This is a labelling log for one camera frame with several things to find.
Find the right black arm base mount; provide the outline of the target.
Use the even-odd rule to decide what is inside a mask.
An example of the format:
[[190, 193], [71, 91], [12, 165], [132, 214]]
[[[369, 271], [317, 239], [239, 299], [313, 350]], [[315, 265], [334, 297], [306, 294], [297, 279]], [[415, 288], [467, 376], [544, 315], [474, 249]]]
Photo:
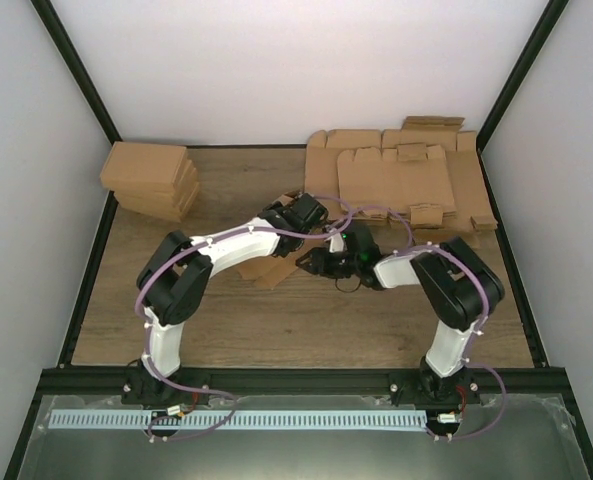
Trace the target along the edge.
[[467, 405], [480, 402], [479, 394], [470, 388], [474, 378], [467, 368], [446, 378], [438, 377], [431, 369], [395, 370], [387, 376], [387, 381], [394, 405], [456, 407], [462, 401], [461, 394], [464, 394]]

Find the folded cardboard box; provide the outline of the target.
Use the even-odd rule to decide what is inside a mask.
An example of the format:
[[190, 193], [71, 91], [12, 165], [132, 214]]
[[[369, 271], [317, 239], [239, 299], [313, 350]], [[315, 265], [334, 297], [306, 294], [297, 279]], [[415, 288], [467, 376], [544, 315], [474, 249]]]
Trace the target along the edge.
[[127, 194], [136, 196], [154, 196], [156, 194], [168, 195], [172, 198], [180, 196], [182, 188], [186, 187], [186, 184], [191, 185], [195, 176], [195, 166], [191, 160], [188, 160], [182, 164], [182, 168], [179, 173], [179, 178], [174, 180], [168, 186], [155, 186], [145, 184], [119, 184], [118, 186], [110, 187], [112, 191], [126, 192]]
[[156, 194], [153, 197], [142, 197], [121, 192], [116, 192], [115, 196], [123, 204], [134, 204], [148, 209], [181, 211], [187, 202], [192, 202], [192, 198], [199, 191], [199, 186], [199, 182], [193, 182], [189, 187], [182, 188], [178, 198], [172, 198], [163, 194]]
[[193, 205], [200, 187], [194, 187], [189, 193], [182, 194], [178, 199], [170, 195], [154, 194], [137, 196], [135, 194], [115, 192], [118, 203], [125, 209], [137, 213], [171, 221], [182, 220]]
[[110, 190], [171, 192], [183, 170], [187, 148], [138, 142], [115, 142], [100, 173]]
[[148, 201], [152, 203], [169, 203], [172, 205], [180, 204], [187, 196], [189, 196], [195, 185], [198, 183], [198, 174], [195, 167], [190, 167], [185, 172], [180, 180], [180, 183], [173, 188], [171, 192], [153, 192], [153, 191], [130, 191], [122, 190], [115, 191], [114, 195], [117, 198], [135, 198], [138, 201]]

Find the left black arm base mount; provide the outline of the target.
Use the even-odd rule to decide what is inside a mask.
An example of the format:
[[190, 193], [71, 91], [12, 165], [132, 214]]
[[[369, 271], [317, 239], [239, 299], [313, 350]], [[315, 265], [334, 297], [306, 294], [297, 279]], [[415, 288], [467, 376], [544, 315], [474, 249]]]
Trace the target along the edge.
[[[211, 375], [203, 369], [181, 367], [174, 373], [172, 382], [192, 387], [203, 388], [211, 385]], [[144, 367], [129, 367], [126, 370], [125, 387], [121, 400], [124, 405], [139, 405], [145, 408], [169, 407], [176, 404], [191, 404], [193, 394], [178, 390], [153, 377]]]

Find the brown cardboard box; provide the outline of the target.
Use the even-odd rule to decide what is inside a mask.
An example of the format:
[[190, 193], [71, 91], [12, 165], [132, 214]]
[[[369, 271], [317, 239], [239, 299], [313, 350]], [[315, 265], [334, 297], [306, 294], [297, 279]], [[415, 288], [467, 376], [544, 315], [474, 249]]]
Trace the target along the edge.
[[271, 290], [296, 271], [292, 257], [257, 257], [234, 267], [243, 280], [259, 289]]

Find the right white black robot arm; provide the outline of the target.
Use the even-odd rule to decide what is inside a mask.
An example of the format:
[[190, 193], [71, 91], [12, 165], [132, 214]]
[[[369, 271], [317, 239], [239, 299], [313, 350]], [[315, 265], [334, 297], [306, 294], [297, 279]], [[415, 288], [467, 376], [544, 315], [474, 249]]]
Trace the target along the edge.
[[334, 281], [355, 277], [375, 291], [422, 287], [438, 318], [436, 333], [419, 366], [423, 396], [441, 403], [459, 389], [475, 336], [505, 297], [498, 276], [459, 236], [438, 245], [383, 253], [371, 231], [350, 225], [296, 260], [307, 273]]

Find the black aluminium frame rail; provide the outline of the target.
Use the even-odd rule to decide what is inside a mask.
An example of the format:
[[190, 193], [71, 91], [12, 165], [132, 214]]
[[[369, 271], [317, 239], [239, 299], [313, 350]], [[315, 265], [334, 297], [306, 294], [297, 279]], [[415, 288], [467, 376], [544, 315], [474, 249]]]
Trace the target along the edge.
[[[76, 367], [46, 369], [37, 392], [43, 395], [122, 395], [129, 367]], [[385, 395], [387, 376], [404, 369], [203, 369], [211, 385], [197, 389], [250, 395]], [[563, 368], [501, 368], [498, 376], [509, 393], [564, 393], [571, 389]]]

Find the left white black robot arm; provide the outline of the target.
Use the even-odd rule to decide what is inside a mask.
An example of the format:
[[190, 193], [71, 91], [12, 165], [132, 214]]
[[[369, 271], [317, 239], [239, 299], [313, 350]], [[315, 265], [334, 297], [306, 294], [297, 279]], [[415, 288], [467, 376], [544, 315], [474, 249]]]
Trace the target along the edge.
[[212, 277], [248, 260], [286, 257], [328, 219], [328, 210], [309, 194], [263, 209], [246, 223], [205, 236], [174, 231], [163, 239], [137, 277], [134, 310], [145, 321], [141, 363], [146, 393], [157, 403], [180, 392], [180, 343], [185, 322], [198, 310]]

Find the pile of flat cardboard blanks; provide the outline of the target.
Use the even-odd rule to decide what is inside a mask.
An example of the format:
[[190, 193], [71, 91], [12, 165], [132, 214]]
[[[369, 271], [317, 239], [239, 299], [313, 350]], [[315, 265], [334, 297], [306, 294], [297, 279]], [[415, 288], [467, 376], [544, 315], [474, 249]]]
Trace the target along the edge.
[[306, 145], [304, 189], [331, 219], [350, 209], [371, 224], [410, 226], [419, 237], [496, 230], [477, 151], [461, 117], [408, 116], [396, 129], [333, 129]]

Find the top folded cardboard box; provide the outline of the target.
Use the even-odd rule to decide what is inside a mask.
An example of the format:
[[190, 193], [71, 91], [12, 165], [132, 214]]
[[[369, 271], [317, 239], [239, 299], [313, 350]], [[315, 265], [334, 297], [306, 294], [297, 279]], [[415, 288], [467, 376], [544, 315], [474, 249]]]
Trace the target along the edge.
[[138, 142], [115, 142], [100, 173], [110, 190], [171, 192], [183, 170], [187, 148]]

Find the bottom folded cardboard box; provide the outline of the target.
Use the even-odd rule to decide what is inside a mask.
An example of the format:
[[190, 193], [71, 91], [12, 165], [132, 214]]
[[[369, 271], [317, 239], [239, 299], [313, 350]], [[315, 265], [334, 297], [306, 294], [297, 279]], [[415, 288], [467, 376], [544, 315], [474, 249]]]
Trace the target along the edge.
[[137, 213], [171, 221], [182, 220], [193, 205], [200, 187], [194, 187], [189, 193], [182, 194], [178, 199], [170, 195], [154, 194], [137, 196], [135, 194], [115, 192], [118, 203], [125, 209]]

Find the right black corner frame post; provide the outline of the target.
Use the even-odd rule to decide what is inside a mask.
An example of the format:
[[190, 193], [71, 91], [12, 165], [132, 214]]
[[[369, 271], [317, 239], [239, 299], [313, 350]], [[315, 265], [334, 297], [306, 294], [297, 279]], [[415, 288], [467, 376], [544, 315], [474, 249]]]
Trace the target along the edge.
[[541, 50], [554, 31], [568, 3], [568, 0], [549, 0], [546, 3], [544, 10], [532, 29], [527, 42], [522, 48], [509, 76], [478, 132], [477, 149], [479, 151], [483, 151], [488, 145]]

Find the black corner frame post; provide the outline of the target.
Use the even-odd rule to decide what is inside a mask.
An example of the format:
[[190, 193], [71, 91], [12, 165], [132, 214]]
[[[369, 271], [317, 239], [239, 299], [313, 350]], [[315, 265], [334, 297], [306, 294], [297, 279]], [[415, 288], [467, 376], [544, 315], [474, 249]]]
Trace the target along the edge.
[[554, 31], [568, 3], [568, 0], [549, 0], [546, 3], [544, 10], [532, 29], [527, 42], [522, 48], [509, 76], [478, 132], [477, 149], [479, 151], [483, 151], [488, 145], [541, 50]]
[[53, 3], [49, 0], [31, 0], [30, 3], [108, 141], [111, 144], [121, 141], [122, 137]]

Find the left black corner frame post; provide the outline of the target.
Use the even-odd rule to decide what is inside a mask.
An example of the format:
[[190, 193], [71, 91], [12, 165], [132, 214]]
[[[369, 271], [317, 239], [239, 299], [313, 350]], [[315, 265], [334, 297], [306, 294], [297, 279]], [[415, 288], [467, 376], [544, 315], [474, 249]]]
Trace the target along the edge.
[[122, 137], [53, 3], [49, 0], [31, 0], [30, 3], [108, 141], [111, 144], [121, 141]]

